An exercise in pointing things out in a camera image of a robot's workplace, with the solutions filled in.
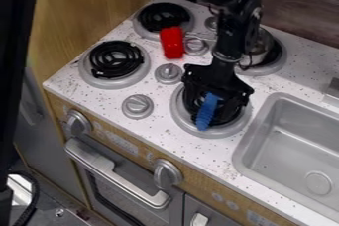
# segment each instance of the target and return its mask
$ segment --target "white speckled countertop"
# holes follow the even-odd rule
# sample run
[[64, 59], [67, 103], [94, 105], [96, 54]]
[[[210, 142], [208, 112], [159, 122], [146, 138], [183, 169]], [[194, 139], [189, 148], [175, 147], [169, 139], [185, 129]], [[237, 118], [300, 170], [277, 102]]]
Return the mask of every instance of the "white speckled countertop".
[[[174, 2], [187, 7], [196, 18], [194, 32], [210, 34], [203, 26], [205, 19], [210, 16], [207, 8], [184, 0], [154, 1]], [[241, 79], [256, 90], [251, 97], [252, 119], [266, 98], [275, 92], [289, 93], [339, 112], [338, 109], [322, 102], [323, 91], [332, 77], [339, 77], [339, 50], [278, 30], [267, 29], [287, 48], [288, 60], [285, 67], [273, 75], [241, 76]], [[167, 62], [160, 43], [151, 42], [138, 36], [133, 30], [131, 20], [123, 22], [101, 41], [107, 40], [128, 40], [143, 46], [151, 56], [151, 72], [136, 85], [125, 89], [97, 89], [87, 85], [79, 76], [76, 64], [79, 57], [77, 57], [44, 83], [45, 90], [80, 106], [96, 117], [203, 172], [295, 223], [311, 226], [339, 225], [237, 173], [232, 165], [232, 154], [247, 127], [233, 137], [204, 140], [184, 132], [176, 125], [170, 115], [170, 97], [178, 85], [162, 85], [157, 83], [154, 78], [156, 68]], [[206, 54], [205, 56], [185, 56], [184, 60], [172, 62], [183, 66], [188, 62], [209, 64], [210, 61], [211, 54]], [[155, 103], [154, 113], [141, 121], [128, 119], [121, 111], [123, 100], [138, 93], [148, 95]]]

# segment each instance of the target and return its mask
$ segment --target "oven door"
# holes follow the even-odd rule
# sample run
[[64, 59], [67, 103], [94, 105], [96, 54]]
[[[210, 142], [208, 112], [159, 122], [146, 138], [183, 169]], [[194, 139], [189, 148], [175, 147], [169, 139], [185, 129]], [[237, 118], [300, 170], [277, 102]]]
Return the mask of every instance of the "oven door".
[[119, 226], [180, 226], [183, 192], [155, 187], [153, 176], [97, 141], [72, 138], [65, 145], [76, 160], [93, 210]]

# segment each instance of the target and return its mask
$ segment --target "silver knob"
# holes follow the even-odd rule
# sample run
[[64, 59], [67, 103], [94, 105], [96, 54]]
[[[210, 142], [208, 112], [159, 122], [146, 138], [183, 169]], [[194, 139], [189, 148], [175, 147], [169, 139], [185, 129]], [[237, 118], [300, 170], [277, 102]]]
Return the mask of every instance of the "silver knob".
[[183, 182], [180, 170], [171, 162], [157, 159], [155, 162], [154, 182], [157, 188], [169, 190], [173, 185]]
[[218, 29], [218, 18], [215, 16], [208, 17], [205, 21], [205, 26], [208, 30], [216, 32]]
[[146, 95], [132, 95], [125, 99], [122, 111], [126, 117], [131, 119], [144, 119], [152, 114], [154, 103]]
[[181, 81], [182, 69], [172, 63], [163, 64], [156, 69], [155, 77], [165, 85], [177, 84]]
[[83, 116], [82, 113], [70, 110], [67, 113], [66, 129], [72, 136], [79, 136], [83, 134], [90, 134], [92, 126], [89, 120]]
[[190, 221], [190, 226], [207, 226], [208, 218], [200, 213], [196, 213]]

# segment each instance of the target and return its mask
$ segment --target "metal sink basin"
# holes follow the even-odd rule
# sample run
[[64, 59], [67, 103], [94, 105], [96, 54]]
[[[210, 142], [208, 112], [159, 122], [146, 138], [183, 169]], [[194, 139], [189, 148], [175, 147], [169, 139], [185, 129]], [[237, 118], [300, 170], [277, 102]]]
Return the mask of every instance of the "metal sink basin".
[[233, 164], [242, 175], [339, 222], [339, 114], [273, 94]]

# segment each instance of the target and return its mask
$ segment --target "oven handle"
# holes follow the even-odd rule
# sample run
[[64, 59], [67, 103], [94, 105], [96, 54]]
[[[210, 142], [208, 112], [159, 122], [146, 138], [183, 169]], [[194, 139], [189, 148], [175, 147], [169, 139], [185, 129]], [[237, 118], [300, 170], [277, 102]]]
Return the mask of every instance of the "oven handle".
[[145, 205], [154, 209], [162, 210], [170, 203], [170, 196], [159, 190], [154, 196], [150, 196], [142, 189], [127, 181], [113, 170], [115, 164], [113, 161], [103, 157], [90, 146], [71, 138], [65, 145], [66, 152], [91, 172], [103, 177], [111, 184], [117, 186], [120, 190], [128, 193]]

